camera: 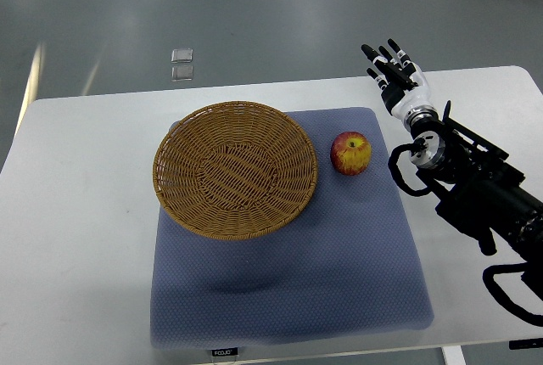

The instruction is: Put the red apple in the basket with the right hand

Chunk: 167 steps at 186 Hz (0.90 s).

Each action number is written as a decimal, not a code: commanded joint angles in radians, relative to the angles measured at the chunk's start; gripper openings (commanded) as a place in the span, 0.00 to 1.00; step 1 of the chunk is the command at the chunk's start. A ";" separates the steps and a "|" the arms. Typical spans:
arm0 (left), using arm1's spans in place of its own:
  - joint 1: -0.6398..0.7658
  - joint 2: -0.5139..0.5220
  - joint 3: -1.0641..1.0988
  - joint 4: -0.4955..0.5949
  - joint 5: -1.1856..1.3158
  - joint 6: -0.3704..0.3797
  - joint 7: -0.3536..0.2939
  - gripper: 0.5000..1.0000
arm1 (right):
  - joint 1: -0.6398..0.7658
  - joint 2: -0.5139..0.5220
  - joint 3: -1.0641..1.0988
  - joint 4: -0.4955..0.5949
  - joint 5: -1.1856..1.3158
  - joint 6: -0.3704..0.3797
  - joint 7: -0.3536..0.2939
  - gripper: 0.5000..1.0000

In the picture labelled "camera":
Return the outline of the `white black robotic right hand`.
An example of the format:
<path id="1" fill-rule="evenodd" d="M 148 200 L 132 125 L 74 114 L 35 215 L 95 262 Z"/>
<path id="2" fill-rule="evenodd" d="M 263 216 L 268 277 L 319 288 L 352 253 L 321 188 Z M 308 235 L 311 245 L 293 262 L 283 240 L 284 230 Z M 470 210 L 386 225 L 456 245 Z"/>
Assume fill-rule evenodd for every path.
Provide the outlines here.
<path id="1" fill-rule="evenodd" d="M 379 46 L 378 50 L 361 45 L 361 51 L 372 64 L 367 74 L 377 83 L 386 110 L 410 127 L 417 115 L 435 113 L 429 100 L 429 85 L 407 52 L 391 38 L 387 43 L 388 48 Z"/>

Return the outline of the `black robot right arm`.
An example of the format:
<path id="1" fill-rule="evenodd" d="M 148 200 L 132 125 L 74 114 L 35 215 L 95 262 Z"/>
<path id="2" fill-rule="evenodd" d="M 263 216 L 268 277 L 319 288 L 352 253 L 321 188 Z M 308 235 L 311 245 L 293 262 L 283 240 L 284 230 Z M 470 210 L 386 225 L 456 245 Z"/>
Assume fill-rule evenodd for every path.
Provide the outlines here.
<path id="1" fill-rule="evenodd" d="M 434 194 L 437 215 L 475 239 L 486 256 L 496 253 L 493 236 L 503 238 L 523 262 L 487 267 L 484 286 L 512 315 L 541 326 L 542 316 L 516 304 L 495 280 L 498 274 L 517 273 L 542 296 L 542 203 L 521 188 L 524 174 L 507 163 L 507 152 L 451 119 L 448 111 L 439 116 L 423 105 L 401 119 L 412 141 L 389 157 L 396 185 L 413 197 Z"/>

